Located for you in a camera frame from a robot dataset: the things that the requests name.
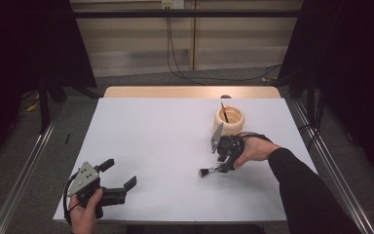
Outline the black metal stand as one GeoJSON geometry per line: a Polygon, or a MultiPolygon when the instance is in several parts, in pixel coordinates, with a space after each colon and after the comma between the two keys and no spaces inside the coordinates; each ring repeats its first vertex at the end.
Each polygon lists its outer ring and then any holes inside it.
{"type": "Polygon", "coordinates": [[[54,102],[65,102],[66,93],[63,90],[63,87],[70,87],[89,98],[101,98],[100,94],[90,91],[84,86],[78,85],[76,82],[53,73],[43,75],[39,80],[38,87],[39,104],[41,111],[41,134],[45,132],[50,125],[50,108],[48,105],[48,96],[51,96],[54,102]]]}
{"type": "Polygon", "coordinates": [[[307,114],[311,127],[315,127],[315,76],[309,72],[309,84],[307,89],[307,114]]]}

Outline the aluminium floor rail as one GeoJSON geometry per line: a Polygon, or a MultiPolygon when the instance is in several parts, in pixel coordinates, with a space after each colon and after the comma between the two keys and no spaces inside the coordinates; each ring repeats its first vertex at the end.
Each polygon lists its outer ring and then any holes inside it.
{"type": "Polygon", "coordinates": [[[55,108],[55,112],[52,114],[52,119],[49,121],[48,126],[44,129],[44,132],[38,136],[34,147],[29,153],[27,161],[15,182],[15,185],[12,187],[7,199],[0,209],[0,234],[5,234],[9,227],[9,224],[25,192],[26,186],[30,181],[32,174],[35,171],[35,168],[52,135],[62,109],[62,104],[55,108]]]}
{"type": "Polygon", "coordinates": [[[353,190],[343,177],[341,170],[338,168],[320,133],[313,127],[310,127],[307,110],[303,103],[298,100],[294,103],[294,107],[301,119],[307,125],[307,132],[320,156],[324,166],[326,167],[333,184],[335,185],[343,204],[347,208],[351,218],[355,222],[362,234],[374,234],[374,228],[371,225],[362,205],[356,198],[353,190]]]}

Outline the person's left hand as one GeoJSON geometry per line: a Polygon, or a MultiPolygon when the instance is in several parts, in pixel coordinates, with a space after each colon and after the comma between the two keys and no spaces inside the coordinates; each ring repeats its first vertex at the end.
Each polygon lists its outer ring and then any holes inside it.
{"type": "Polygon", "coordinates": [[[97,189],[85,208],[79,205],[76,195],[70,198],[69,214],[73,234],[96,234],[95,208],[102,195],[103,190],[97,189]]]}

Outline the black-handled makeup brush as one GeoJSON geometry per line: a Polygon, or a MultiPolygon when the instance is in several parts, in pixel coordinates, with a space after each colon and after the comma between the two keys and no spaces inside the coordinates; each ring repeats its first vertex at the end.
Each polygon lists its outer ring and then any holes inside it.
{"type": "Polygon", "coordinates": [[[216,173],[216,172],[219,172],[220,170],[224,169],[225,168],[225,165],[224,164],[221,164],[221,165],[218,165],[218,166],[215,166],[215,167],[212,167],[212,168],[207,168],[207,169],[199,169],[199,176],[201,178],[204,178],[212,173],[216,173]]]}

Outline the person's right hand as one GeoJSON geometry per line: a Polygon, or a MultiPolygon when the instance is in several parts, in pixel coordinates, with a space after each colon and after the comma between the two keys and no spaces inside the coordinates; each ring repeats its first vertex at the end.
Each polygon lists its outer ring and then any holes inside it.
{"type": "Polygon", "coordinates": [[[234,162],[234,168],[238,169],[248,161],[265,161],[280,147],[268,140],[259,137],[247,137],[244,140],[244,151],[234,162]]]}

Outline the white wall socket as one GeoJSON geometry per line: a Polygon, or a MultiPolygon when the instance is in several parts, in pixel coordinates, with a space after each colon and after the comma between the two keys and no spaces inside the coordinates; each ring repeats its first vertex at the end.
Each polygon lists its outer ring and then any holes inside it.
{"type": "Polygon", "coordinates": [[[185,8],[184,0],[161,0],[164,10],[183,10],[185,8]]]}

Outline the dark curtain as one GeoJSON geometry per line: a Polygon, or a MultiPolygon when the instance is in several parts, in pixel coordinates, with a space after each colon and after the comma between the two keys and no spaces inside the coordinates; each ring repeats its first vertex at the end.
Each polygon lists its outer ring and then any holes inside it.
{"type": "Polygon", "coordinates": [[[304,0],[279,80],[320,89],[374,167],[374,0],[304,0]]]}
{"type": "Polygon", "coordinates": [[[0,0],[0,145],[21,95],[44,84],[94,88],[94,73],[70,0],[0,0]]]}

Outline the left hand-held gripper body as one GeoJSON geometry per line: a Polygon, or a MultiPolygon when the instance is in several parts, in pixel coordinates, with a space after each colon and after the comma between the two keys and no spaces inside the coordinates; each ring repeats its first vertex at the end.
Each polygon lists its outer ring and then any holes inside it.
{"type": "Polygon", "coordinates": [[[95,208],[95,218],[103,217],[103,207],[121,205],[125,203],[127,191],[122,188],[106,188],[100,185],[99,174],[87,161],[78,169],[67,182],[66,196],[76,195],[79,205],[85,208],[97,189],[103,190],[103,195],[95,208]]]}

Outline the black horizontal bar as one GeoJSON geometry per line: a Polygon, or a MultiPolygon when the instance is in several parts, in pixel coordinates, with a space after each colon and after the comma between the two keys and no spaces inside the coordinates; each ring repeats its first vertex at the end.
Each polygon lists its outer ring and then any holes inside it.
{"type": "Polygon", "coordinates": [[[121,10],[75,11],[77,19],[117,18],[297,18],[297,10],[121,10]]]}

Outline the white table sheet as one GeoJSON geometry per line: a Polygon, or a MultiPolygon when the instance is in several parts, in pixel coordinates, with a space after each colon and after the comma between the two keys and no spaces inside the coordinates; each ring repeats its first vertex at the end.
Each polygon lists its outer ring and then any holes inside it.
{"type": "Polygon", "coordinates": [[[98,165],[103,186],[137,179],[123,205],[107,207],[103,221],[216,223],[283,220],[279,184],[267,162],[248,162],[227,174],[200,177],[216,165],[213,118],[219,98],[101,99],[76,160],[98,165]]]}

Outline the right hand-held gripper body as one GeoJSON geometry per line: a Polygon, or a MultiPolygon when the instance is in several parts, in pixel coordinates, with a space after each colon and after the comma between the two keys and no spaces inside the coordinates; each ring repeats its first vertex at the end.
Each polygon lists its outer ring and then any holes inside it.
{"type": "Polygon", "coordinates": [[[219,124],[210,139],[211,152],[217,152],[220,156],[230,156],[232,150],[238,145],[238,136],[223,136],[224,124],[219,124]]]}

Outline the beige ribbed holder cup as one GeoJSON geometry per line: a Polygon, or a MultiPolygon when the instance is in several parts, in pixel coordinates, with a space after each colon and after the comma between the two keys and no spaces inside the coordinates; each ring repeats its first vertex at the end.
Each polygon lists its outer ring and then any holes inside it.
{"type": "Polygon", "coordinates": [[[221,108],[219,108],[214,114],[212,132],[214,133],[216,127],[219,124],[223,123],[223,136],[239,134],[243,130],[243,125],[245,121],[243,112],[235,106],[227,105],[225,106],[225,109],[228,115],[229,123],[225,122],[222,110],[221,108]]]}

